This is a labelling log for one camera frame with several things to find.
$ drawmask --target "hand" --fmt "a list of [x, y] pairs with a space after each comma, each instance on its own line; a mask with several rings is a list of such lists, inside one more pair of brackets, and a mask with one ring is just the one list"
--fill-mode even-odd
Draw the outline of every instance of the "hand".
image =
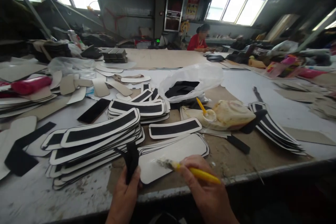
[[196, 205], [207, 224], [238, 223], [230, 207], [225, 185], [198, 181], [187, 167], [194, 167], [216, 176], [200, 155], [192, 155], [181, 161], [180, 173], [190, 188]]
[[106, 224], [128, 224], [137, 202], [140, 180], [140, 166], [134, 171], [133, 177], [126, 185], [126, 166], [115, 185], [110, 211]]

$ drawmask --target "worker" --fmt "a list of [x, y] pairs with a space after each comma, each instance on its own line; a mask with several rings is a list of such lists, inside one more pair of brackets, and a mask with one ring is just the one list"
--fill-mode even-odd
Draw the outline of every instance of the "worker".
[[[201, 212], [206, 224], [236, 224], [238, 223], [229, 203], [225, 185], [210, 184], [198, 181], [188, 167], [195, 167], [210, 174], [214, 174], [209, 164], [200, 155], [192, 155], [181, 161], [180, 174], [188, 185], [190, 192]], [[140, 167], [126, 185], [126, 168], [124, 167], [114, 188], [111, 208], [106, 224], [128, 224], [138, 197], [140, 181]]]
[[202, 53], [206, 53], [211, 51], [212, 49], [209, 48], [205, 42], [205, 38], [209, 34], [210, 25], [204, 24], [197, 28], [196, 34], [191, 37], [189, 41], [189, 45], [187, 50], [188, 51], [199, 51]]

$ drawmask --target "person's left hand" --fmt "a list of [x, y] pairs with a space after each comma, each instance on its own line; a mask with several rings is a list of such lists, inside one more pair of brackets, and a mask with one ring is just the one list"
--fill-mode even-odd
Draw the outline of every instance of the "person's left hand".
[[126, 185], [126, 166], [114, 188], [111, 208], [107, 216], [106, 224], [128, 224], [137, 202], [138, 185], [140, 181], [140, 166], [134, 171], [133, 177]]

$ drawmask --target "red shirt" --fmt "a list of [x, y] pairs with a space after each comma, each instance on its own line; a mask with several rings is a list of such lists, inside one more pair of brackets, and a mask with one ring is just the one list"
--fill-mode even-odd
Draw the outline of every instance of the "red shirt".
[[207, 48], [208, 47], [204, 39], [202, 39], [201, 42], [199, 41], [200, 39], [198, 38], [198, 34], [195, 34], [194, 36], [192, 36], [189, 41], [187, 50], [193, 51], [196, 48]]

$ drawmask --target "woman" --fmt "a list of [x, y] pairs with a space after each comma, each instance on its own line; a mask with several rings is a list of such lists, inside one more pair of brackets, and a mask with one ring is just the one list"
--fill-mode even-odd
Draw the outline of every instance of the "woman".
[[211, 51], [211, 48], [205, 43], [205, 38], [209, 34], [210, 25], [204, 24], [197, 28], [196, 33], [189, 41], [188, 51], [199, 51], [202, 53]]

